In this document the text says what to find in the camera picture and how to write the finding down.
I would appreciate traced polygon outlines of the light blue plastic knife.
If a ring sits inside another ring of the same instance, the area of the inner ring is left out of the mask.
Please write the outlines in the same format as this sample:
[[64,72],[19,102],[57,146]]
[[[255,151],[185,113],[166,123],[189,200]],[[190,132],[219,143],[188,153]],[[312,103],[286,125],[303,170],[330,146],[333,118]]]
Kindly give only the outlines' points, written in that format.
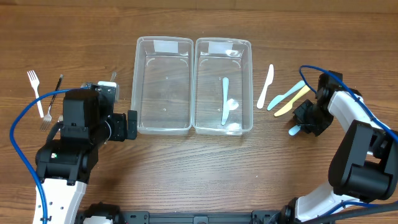
[[301,126],[295,125],[292,128],[289,129],[289,135],[290,136],[295,136],[297,133],[299,133],[301,130]]

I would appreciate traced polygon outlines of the yellow plastic knife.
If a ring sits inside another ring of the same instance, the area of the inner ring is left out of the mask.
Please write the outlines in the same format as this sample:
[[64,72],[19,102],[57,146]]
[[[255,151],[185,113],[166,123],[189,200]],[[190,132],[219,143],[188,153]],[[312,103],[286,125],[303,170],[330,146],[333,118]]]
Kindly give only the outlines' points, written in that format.
[[305,85],[304,87],[302,87],[299,92],[288,102],[286,103],[280,110],[276,111],[274,113],[275,117],[278,116],[282,116],[283,114],[286,114],[287,112],[289,112],[292,107],[293,104],[299,99],[301,98],[303,95],[307,94],[310,91],[310,88]]

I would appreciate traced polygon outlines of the teal plastic knife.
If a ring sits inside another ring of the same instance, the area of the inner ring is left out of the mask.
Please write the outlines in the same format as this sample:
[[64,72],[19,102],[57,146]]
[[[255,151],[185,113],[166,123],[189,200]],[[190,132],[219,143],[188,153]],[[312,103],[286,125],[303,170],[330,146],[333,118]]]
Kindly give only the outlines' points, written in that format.
[[279,104],[282,100],[286,99],[288,96],[296,92],[297,90],[303,88],[305,86],[305,82],[303,80],[297,82],[289,91],[284,93],[283,95],[277,95],[268,105],[267,111],[270,111]]

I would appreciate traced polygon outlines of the white plastic knife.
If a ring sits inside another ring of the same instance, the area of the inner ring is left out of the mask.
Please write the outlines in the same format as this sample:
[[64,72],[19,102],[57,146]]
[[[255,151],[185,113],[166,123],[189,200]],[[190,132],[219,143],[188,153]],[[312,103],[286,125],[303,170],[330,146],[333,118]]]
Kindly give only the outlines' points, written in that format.
[[267,94],[267,89],[268,87],[272,84],[274,79],[274,65],[270,64],[269,65],[269,69],[268,69],[268,73],[267,73],[267,77],[263,86],[263,89],[261,91],[261,94],[259,96],[259,99],[257,101],[256,107],[257,109],[262,109],[264,107],[264,102],[266,99],[266,94]]

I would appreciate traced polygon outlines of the pale blue plastic knife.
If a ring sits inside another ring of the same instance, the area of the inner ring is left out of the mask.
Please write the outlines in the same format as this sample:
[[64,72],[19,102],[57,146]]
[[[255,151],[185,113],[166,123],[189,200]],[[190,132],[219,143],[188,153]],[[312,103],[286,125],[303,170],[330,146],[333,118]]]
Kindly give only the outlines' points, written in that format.
[[228,91],[229,91],[229,78],[224,77],[222,79],[223,87],[223,112],[221,117],[221,125],[225,125],[229,116],[229,104],[228,104]]

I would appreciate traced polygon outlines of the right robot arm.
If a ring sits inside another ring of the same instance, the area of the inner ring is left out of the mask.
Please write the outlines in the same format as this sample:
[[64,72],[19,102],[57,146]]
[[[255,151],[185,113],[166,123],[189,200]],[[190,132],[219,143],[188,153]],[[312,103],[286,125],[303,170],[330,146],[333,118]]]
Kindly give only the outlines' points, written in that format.
[[328,180],[308,195],[292,199],[276,223],[334,223],[339,219],[391,211],[387,200],[397,187],[397,131],[380,122],[338,72],[324,70],[316,103],[304,101],[293,112],[299,131],[319,136],[334,119],[345,136],[331,160]]

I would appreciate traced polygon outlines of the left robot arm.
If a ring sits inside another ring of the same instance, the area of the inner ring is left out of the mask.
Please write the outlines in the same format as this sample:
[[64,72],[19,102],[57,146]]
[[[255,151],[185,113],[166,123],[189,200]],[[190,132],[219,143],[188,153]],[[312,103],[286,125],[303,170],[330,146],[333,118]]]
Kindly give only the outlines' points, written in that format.
[[137,112],[115,113],[119,85],[100,81],[70,90],[57,122],[35,157],[45,200],[36,196],[34,223],[76,223],[98,151],[107,141],[137,137]]

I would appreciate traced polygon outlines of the left clear plastic container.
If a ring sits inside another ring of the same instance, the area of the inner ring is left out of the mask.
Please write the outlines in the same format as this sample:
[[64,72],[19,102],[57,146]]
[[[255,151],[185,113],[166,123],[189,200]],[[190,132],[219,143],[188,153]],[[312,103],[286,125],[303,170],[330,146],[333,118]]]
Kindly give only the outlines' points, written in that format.
[[190,117],[193,40],[183,37],[138,38],[131,109],[141,134],[186,135]]

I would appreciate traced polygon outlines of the clear plastic container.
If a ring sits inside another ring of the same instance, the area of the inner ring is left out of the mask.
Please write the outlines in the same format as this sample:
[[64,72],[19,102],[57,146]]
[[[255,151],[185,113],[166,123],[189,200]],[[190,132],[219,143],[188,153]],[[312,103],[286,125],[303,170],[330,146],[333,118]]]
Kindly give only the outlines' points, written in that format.
[[[202,37],[195,44],[191,121],[197,134],[242,136],[254,125],[252,47],[248,40]],[[222,79],[229,78],[229,116],[221,125]]]
[[186,135],[190,117],[193,40],[183,37],[138,38],[131,109],[141,134]]

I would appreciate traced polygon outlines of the right clear plastic container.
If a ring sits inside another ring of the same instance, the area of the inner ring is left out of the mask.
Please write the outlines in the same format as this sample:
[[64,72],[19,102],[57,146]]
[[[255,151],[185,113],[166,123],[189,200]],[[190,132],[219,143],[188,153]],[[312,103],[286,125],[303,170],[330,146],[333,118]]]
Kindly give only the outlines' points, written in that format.
[[[254,125],[252,47],[248,40],[202,37],[195,44],[191,121],[197,134],[242,136]],[[222,79],[229,78],[229,116],[221,125]]]

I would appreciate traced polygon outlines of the white plastic fork far left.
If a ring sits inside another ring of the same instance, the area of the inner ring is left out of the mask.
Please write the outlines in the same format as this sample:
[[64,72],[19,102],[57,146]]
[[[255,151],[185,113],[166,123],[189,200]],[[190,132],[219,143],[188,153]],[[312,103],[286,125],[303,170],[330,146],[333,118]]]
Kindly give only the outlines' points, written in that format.
[[[27,72],[27,75],[29,77],[31,87],[34,90],[35,97],[39,98],[38,87],[40,85],[40,80],[38,79],[38,77],[37,77],[37,75],[36,75],[34,70],[29,70]],[[37,107],[38,107],[39,115],[40,115],[41,118],[43,118],[44,117],[44,111],[43,111],[43,108],[42,108],[41,101],[36,102],[36,104],[37,104]]]

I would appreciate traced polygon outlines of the black-handled metal fork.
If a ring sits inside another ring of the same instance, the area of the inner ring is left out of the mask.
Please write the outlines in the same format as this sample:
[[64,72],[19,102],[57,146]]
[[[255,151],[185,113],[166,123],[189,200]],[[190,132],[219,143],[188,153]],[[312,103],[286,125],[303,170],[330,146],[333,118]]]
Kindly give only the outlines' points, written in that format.
[[[60,86],[61,86],[61,84],[62,84],[62,81],[63,81],[63,75],[61,74],[60,77],[59,77],[59,79],[58,79],[58,82],[57,82],[57,86],[56,86],[56,88],[55,88],[55,91],[59,91]],[[52,99],[51,99],[51,101],[50,101],[50,104],[49,104],[49,108],[48,108],[48,110],[47,110],[47,114],[44,116],[43,121],[42,121],[42,124],[41,124],[41,126],[40,126],[40,130],[41,130],[41,131],[45,131],[45,130],[50,126],[50,123],[51,123],[51,121],[52,121],[51,110],[52,110],[52,106],[53,106],[53,104],[54,104],[55,99],[56,99],[56,95],[53,95],[53,96],[52,96]]]

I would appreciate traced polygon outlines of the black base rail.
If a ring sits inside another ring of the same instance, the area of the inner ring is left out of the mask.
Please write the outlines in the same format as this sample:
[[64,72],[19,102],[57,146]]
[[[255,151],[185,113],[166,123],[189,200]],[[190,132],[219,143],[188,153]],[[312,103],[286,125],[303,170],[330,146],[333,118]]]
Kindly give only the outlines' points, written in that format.
[[78,212],[75,223],[120,224],[263,224],[294,223],[294,212],[284,206],[278,210],[254,210],[252,212],[220,213],[151,213],[147,211],[123,211],[118,205],[94,203]]

